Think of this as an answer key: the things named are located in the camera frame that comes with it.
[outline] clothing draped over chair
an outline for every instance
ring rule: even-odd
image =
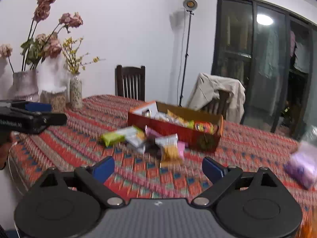
[[[227,120],[240,123],[244,114],[245,89],[236,79],[200,73],[188,99],[187,107],[193,110],[201,109],[213,98],[219,99],[218,90],[230,92],[227,100],[229,103]]]

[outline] patterned tablecloth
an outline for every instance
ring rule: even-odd
[[[115,173],[105,185],[125,199],[196,197],[211,185],[201,169],[205,153],[187,149],[183,166],[160,169],[154,158],[130,151],[124,143],[105,148],[98,141],[102,133],[125,127],[128,110],[141,103],[110,95],[89,97],[84,99],[83,109],[65,111],[67,126],[50,127],[40,135],[20,134],[12,159],[26,185],[32,185],[48,167],[71,171],[110,155],[115,159]],[[244,171],[269,167],[305,212],[316,205],[316,189],[302,189],[283,170],[296,146],[292,139],[225,121],[218,148],[209,156]]]

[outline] hand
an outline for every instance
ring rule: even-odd
[[[4,167],[4,163],[6,162],[8,158],[9,150],[12,146],[12,142],[13,142],[13,134],[10,133],[10,141],[0,146],[0,169]]]

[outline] wooden chair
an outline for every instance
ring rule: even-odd
[[[145,100],[145,66],[116,68],[118,96]]]
[[[227,109],[229,103],[227,100],[229,98],[230,92],[224,90],[218,90],[219,99],[213,98],[207,105],[202,107],[202,111],[212,113],[212,114],[222,114],[223,119],[226,119]]]

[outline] snack box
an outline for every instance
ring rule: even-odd
[[[154,116],[158,112],[167,113],[167,110],[170,110],[174,114],[188,121],[205,121],[216,124],[218,125],[218,130],[215,134],[210,134],[179,126],[170,122],[159,121],[150,117],[142,116],[142,113],[147,114],[145,112],[149,111],[151,112],[151,115]],[[141,129],[144,129],[147,125],[163,136],[177,133],[179,140],[187,142],[190,148],[213,153],[216,150],[222,135],[223,117],[221,114],[209,114],[203,111],[194,111],[184,107],[177,107],[152,101],[131,109],[128,112],[128,125],[135,125]]]

